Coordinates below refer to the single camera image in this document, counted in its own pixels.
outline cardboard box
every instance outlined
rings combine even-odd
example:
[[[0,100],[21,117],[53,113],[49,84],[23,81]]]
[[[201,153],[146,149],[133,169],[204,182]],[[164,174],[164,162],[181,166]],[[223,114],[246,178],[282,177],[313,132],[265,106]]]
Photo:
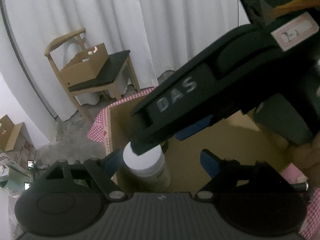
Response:
[[[123,149],[129,142],[132,136],[129,129],[132,123],[130,113],[143,98],[136,98],[107,109],[106,149]],[[238,112],[184,141],[169,139],[169,148],[164,154],[171,174],[167,192],[196,193],[210,181],[210,177],[200,165],[200,152],[205,148],[221,159],[236,159],[241,164],[254,165],[256,161],[266,161],[278,172],[288,165],[282,152],[254,122],[247,115]],[[139,190],[135,180],[124,170],[117,173],[117,181],[126,192]]]
[[[98,51],[92,55],[88,55],[89,51],[94,50],[94,47],[77,53],[66,66],[60,70],[60,76],[67,87],[94,79],[99,74],[99,71],[109,58],[106,46],[104,43],[96,46]]]
[[[5,115],[0,119],[0,163],[12,167],[17,171],[30,176],[26,170],[28,160],[34,160],[36,149],[21,133],[24,123],[14,125]]]

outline pink checkered tablecloth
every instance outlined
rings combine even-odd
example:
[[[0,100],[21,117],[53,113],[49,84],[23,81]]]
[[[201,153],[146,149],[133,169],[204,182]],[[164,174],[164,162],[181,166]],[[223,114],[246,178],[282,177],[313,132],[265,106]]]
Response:
[[[96,120],[94,121],[87,137],[96,142],[100,142],[100,143],[105,142],[106,140],[105,138],[108,138],[108,134],[107,134],[108,129],[106,129],[106,127],[108,127],[107,109],[120,105],[124,102],[130,101],[134,98],[145,96],[154,89],[155,87],[145,89],[132,96],[129,96],[120,101],[114,102],[109,106],[107,106],[106,108],[102,109],[98,114],[98,116],[96,117]],[[297,168],[293,168],[292,166],[289,166],[288,168],[290,169],[287,171],[284,171],[282,175],[287,181],[289,181],[289,183],[292,183],[291,181],[292,176],[299,176],[300,174],[302,174],[302,172],[299,170],[297,171],[296,170]],[[307,227],[304,230],[302,230],[300,234],[306,240],[315,240],[314,237],[316,233],[320,230],[320,188],[317,188],[315,190],[313,201],[308,205],[307,223],[308,223]]]

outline white lettering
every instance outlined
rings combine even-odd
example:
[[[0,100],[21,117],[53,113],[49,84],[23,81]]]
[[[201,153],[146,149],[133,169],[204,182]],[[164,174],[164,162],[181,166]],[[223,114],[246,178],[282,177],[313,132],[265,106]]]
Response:
[[[160,112],[162,113],[164,110],[166,110],[168,108],[169,102],[166,98],[160,98],[157,101],[157,106],[158,106]]]
[[[174,104],[178,99],[183,98],[183,94],[176,88],[171,90],[171,99]]]
[[[195,81],[189,82],[189,80],[190,80],[191,78],[192,78],[192,77],[186,78],[186,79],[183,81],[183,83],[182,83],[182,86],[183,86],[184,88],[189,88],[189,89],[187,90],[187,93],[195,90],[196,87],[197,87],[197,83],[196,83]]]

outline metal screw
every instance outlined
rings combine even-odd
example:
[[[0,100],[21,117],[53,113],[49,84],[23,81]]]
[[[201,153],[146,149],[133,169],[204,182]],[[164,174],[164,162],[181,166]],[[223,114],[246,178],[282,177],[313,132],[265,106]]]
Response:
[[[200,199],[211,199],[213,197],[213,193],[210,191],[199,191],[197,193],[198,198]]]
[[[125,196],[125,193],[119,190],[115,190],[109,193],[109,197],[112,199],[122,199]]]

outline plastic jar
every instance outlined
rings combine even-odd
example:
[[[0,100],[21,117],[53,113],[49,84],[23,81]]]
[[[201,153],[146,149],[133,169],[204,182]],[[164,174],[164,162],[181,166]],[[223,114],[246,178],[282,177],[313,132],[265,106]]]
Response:
[[[161,192],[169,186],[170,174],[160,145],[142,155],[136,155],[129,142],[124,148],[123,160],[145,190]]]

